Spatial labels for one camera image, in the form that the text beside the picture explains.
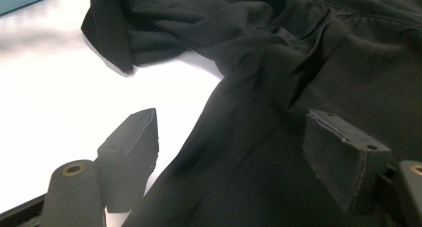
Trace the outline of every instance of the screw hole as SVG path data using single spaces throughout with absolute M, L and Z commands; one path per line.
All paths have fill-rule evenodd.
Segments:
M 376 147 L 375 145 L 369 145 L 367 148 L 370 149 L 370 150 L 377 150 L 378 149 L 378 147 Z
M 63 170 L 64 176 L 74 176 L 84 171 L 84 166 L 81 164 L 73 164 Z
M 413 165 L 410 169 L 415 172 L 417 175 L 422 176 L 422 165 Z
M 395 169 L 393 169 L 391 166 L 388 166 L 387 171 L 384 173 L 384 176 L 388 178 L 389 180 L 393 180 L 395 176 Z

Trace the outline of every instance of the white table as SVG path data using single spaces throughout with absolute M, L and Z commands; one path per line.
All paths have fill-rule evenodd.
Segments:
M 57 167 L 94 160 L 128 116 L 156 107 L 160 153 L 150 186 L 222 78 L 193 52 L 118 74 L 80 31 L 88 8 L 89 0 L 44 0 L 0 16 L 0 213 L 44 194 Z

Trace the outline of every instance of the black fabric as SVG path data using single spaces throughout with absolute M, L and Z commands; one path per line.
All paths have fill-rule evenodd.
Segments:
M 421 14 L 422 0 L 92 0 L 83 31 L 124 72 L 195 50 L 225 76 L 124 226 L 390 225 L 335 204 L 302 158 L 305 113 L 421 161 Z

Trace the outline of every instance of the black cloth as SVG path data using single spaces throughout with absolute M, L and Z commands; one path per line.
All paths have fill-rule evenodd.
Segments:
M 422 160 L 422 0 L 91 0 L 82 30 L 132 73 L 194 50 L 224 79 L 130 226 L 388 226 L 344 214 L 304 159 L 305 113 Z

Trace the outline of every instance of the black garment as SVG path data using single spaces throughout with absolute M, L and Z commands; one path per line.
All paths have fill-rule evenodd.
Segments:
M 387 226 L 305 163 L 309 108 L 422 160 L 422 0 L 92 0 L 82 29 L 127 73 L 193 49 L 225 76 L 124 226 Z

